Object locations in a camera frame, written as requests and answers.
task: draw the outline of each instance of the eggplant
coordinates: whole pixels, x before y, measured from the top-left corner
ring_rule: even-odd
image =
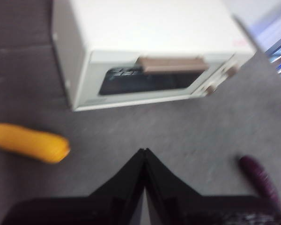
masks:
[[[239,159],[239,166],[259,195],[275,202],[281,210],[281,200],[277,188],[258,160],[245,155]]]

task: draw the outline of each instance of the white toaster oven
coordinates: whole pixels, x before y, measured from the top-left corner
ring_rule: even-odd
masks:
[[[54,0],[74,111],[203,97],[255,53],[221,0]]]

